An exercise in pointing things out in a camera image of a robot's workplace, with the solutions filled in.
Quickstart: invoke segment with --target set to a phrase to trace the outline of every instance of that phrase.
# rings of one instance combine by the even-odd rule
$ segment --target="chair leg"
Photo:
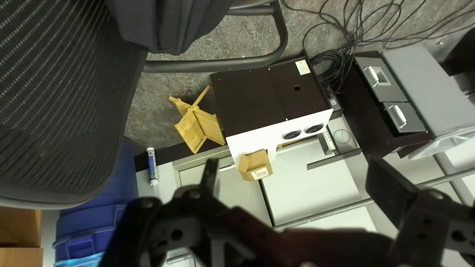
[[[263,56],[211,59],[211,60],[147,60],[143,72],[148,73],[194,73],[194,72],[220,72],[265,67],[280,59],[287,47],[289,40],[287,26],[279,2],[247,9],[230,10],[229,16],[262,16],[272,15],[280,37],[279,47]]]

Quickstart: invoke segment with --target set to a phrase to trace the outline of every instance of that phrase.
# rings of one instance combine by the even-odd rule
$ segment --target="round gauge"
[[[314,125],[310,128],[308,128],[307,130],[305,130],[305,133],[307,134],[313,134],[313,133],[316,133],[318,132],[319,130],[321,130],[323,128],[323,124],[317,124],[317,125]]]
[[[333,133],[333,139],[335,139],[337,143],[348,143],[351,139],[351,135],[347,130],[340,129]]]
[[[298,131],[291,131],[290,133],[286,133],[284,134],[284,136],[282,136],[282,138],[288,140],[288,139],[294,139],[296,138],[297,136],[300,135],[302,131],[298,130]]]

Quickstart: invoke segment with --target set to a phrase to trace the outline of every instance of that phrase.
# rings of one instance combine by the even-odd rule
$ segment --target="brown cardboard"
[[[257,181],[272,174],[272,167],[264,149],[241,155],[237,170],[246,181]]]

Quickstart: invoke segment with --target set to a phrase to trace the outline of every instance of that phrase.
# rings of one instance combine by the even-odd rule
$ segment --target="drawer handle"
[[[376,85],[378,85],[378,83],[380,83],[380,79],[378,78],[378,75],[376,74],[376,71],[374,71],[374,68],[372,66],[367,66],[366,68],[364,68],[364,70],[370,71],[370,74],[373,77],[374,82],[375,82],[373,84],[373,87],[375,87]]]
[[[388,111],[394,110],[396,112],[396,115],[398,116],[399,120],[401,121],[401,125],[399,128],[402,128],[408,124],[408,120],[406,119],[406,116],[404,116],[404,113],[402,112],[401,108],[398,105],[391,105],[387,108]]]

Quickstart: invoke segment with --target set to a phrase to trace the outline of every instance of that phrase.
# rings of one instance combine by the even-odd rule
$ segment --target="gray carpet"
[[[322,0],[287,0],[290,6],[318,10]],[[377,7],[389,3],[388,0],[365,0],[363,13],[369,13]],[[400,21],[407,17],[421,4],[421,0],[406,0]],[[428,0],[419,11],[408,19],[394,34],[393,37],[404,37],[408,34],[427,29],[467,3],[467,0]],[[344,0],[330,0],[325,12],[333,14],[342,20]],[[302,51],[302,38],[305,32],[313,25],[322,22],[318,16],[288,10],[282,6],[289,43],[283,55],[284,58],[294,57]],[[463,11],[475,9],[475,1]],[[441,28],[436,35],[450,32],[468,26],[475,21],[475,12]],[[378,24],[368,37],[381,32],[383,24]],[[422,43],[437,60],[443,60],[460,38],[469,29],[445,37],[425,40]],[[341,32],[331,26],[323,26],[313,30],[307,38],[305,47],[309,55],[337,47],[342,40]],[[408,43],[398,41],[389,44],[395,47]],[[214,59],[229,57],[247,57],[269,53],[278,46],[278,34],[272,18],[269,17],[231,17],[227,16],[211,33],[195,41],[191,48],[183,55],[149,55],[149,59]],[[381,43],[358,48],[357,51],[383,51]],[[125,135],[148,147],[160,148],[182,142],[174,125],[181,116],[175,106],[168,100],[168,96],[179,97],[192,104],[201,90],[210,84],[209,73],[192,74],[142,74],[132,107],[127,120]]]

